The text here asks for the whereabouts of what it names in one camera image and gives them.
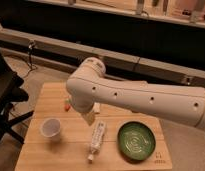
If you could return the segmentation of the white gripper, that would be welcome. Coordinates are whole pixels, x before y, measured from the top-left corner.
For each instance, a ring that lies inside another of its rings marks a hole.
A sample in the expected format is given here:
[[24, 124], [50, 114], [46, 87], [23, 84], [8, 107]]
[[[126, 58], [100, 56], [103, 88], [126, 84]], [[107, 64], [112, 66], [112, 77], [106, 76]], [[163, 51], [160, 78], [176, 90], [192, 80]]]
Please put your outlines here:
[[85, 100], [79, 97], [71, 97], [70, 104], [77, 112], [83, 114], [82, 117], [89, 126], [94, 123], [95, 114], [90, 112], [94, 106], [93, 101]]

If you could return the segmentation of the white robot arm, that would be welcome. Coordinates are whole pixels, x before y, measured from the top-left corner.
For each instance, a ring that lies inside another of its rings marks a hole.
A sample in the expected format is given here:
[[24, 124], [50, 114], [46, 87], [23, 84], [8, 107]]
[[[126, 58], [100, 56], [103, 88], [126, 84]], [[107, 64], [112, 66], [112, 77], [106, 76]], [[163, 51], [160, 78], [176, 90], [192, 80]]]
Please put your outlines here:
[[205, 88], [114, 81], [104, 77], [105, 71], [100, 59], [89, 57], [66, 82], [72, 107], [86, 120], [94, 104], [101, 103], [205, 131]]

